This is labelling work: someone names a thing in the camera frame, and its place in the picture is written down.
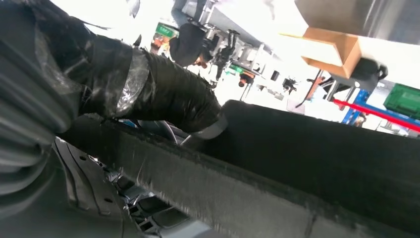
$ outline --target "black jacket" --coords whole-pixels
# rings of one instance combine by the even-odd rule
[[[182,67],[193,64],[201,53],[205,34],[193,24],[182,25],[178,38],[172,38],[169,42],[172,59]]]

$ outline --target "ribbed hose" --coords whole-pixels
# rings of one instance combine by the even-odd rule
[[[31,10],[0,1],[0,15],[0,218],[4,218],[29,206],[46,186],[51,144],[77,115],[78,101],[70,98],[80,98],[82,88],[67,84],[59,74]]]

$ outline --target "metal pipe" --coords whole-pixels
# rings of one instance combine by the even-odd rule
[[[331,101],[332,100],[332,96],[334,96],[335,91],[337,91],[338,86],[340,85],[339,82],[337,82],[336,80],[334,80],[334,82],[332,83],[331,88],[329,89],[327,96],[326,96],[326,100],[327,101]]]

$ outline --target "plastic wrap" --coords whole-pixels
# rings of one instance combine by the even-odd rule
[[[56,75],[57,82],[50,84],[68,91],[62,82],[70,78],[86,86],[81,114],[166,120],[186,132],[201,131],[218,120],[220,106],[199,76],[167,58],[95,35],[52,3],[31,8],[45,39],[40,43],[49,50],[38,58],[47,74]]]
[[[220,105],[201,77],[168,58],[146,55],[150,74],[129,118],[166,120],[185,132],[201,131],[219,119]]]

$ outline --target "gray metal surface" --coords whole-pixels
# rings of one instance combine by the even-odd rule
[[[420,43],[418,0],[296,0],[310,27]]]
[[[195,5],[187,5],[185,12],[189,14],[190,16],[194,15],[195,12]],[[204,12],[204,19],[207,18],[208,12]],[[254,47],[259,47],[261,44],[261,41],[258,40],[256,37],[249,34],[246,30],[241,28],[238,24],[236,24],[234,21],[232,21],[230,18],[228,18],[225,14],[223,14],[217,7],[214,8],[213,13],[210,17],[209,24],[212,24],[214,26],[217,26],[218,29],[220,29],[223,32],[227,32],[229,29],[235,30],[240,34],[241,41],[248,43]]]

